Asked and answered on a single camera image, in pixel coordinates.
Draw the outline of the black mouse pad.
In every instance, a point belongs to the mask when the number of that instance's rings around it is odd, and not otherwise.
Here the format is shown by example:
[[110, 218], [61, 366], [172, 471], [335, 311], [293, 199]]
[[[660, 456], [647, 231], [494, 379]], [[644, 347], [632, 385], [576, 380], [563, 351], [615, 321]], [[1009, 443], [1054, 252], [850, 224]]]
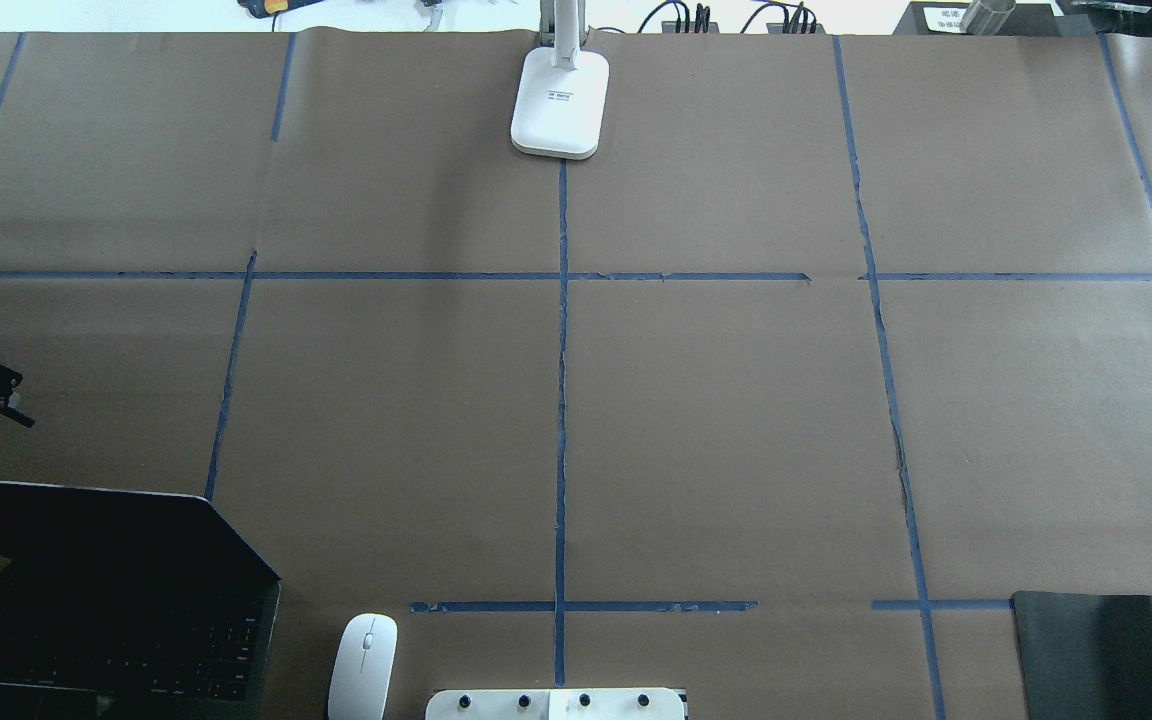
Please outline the black mouse pad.
[[1029, 719], [1152, 719], [1152, 597], [1011, 594]]

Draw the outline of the white computer mouse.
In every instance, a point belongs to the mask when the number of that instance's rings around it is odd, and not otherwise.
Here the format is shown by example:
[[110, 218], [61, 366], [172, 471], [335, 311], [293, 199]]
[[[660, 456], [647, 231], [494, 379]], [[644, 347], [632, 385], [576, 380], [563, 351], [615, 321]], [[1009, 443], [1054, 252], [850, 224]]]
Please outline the white computer mouse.
[[340, 635], [329, 679], [328, 719], [381, 719], [396, 660], [396, 620], [365, 612]]

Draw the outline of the black box with metal cylinder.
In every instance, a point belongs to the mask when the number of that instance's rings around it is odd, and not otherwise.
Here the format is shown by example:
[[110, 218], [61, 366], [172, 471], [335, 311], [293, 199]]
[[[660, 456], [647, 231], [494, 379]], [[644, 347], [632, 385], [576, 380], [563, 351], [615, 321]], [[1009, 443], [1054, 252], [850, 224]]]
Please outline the black box with metal cylinder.
[[892, 35], [1058, 37], [1051, 3], [910, 1]]

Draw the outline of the grey laptop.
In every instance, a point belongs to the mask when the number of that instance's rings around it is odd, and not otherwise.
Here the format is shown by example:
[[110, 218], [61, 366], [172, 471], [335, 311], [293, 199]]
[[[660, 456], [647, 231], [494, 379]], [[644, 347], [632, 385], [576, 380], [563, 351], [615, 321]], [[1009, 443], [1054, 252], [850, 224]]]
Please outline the grey laptop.
[[0, 480], [0, 689], [56, 717], [256, 719], [282, 579], [204, 497]]

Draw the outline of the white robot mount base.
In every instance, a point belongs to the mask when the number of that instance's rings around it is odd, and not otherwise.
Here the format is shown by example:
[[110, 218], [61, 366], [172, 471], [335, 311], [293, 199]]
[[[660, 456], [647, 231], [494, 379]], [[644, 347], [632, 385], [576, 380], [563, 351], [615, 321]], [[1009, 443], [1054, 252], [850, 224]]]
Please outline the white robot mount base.
[[684, 694], [664, 687], [467, 689], [430, 697], [425, 719], [687, 719]]

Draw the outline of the white desk lamp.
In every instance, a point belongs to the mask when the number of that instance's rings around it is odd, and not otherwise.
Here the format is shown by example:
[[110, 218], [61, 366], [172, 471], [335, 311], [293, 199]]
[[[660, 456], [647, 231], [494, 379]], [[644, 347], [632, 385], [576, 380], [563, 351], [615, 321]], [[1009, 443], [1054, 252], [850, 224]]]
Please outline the white desk lamp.
[[553, 44], [526, 53], [509, 127], [511, 145], [525, 154], [585, 160], [599, 149], [611, 65], [582, 50], [584, 8], [584, 1], [541, 3]]

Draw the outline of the black usb hub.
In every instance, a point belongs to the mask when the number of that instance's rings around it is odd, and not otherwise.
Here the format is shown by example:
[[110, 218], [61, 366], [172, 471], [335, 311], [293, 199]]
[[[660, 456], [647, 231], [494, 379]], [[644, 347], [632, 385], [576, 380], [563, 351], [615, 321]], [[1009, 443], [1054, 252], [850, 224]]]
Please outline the black usb hub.
[[818, 15], [805, 1], [755, 1], [740, 35], [824, 35]]
[[712, 5], [703, 1], [658, 1], [652, 9], [641, 20], [635, 33], [641, 35], [647, 31], [658, 15], [662, 12], [672, 10], [675, 18], [664, 20], [662, 32], [667, 35], [717, 35], [721, 29], [714, 18]]

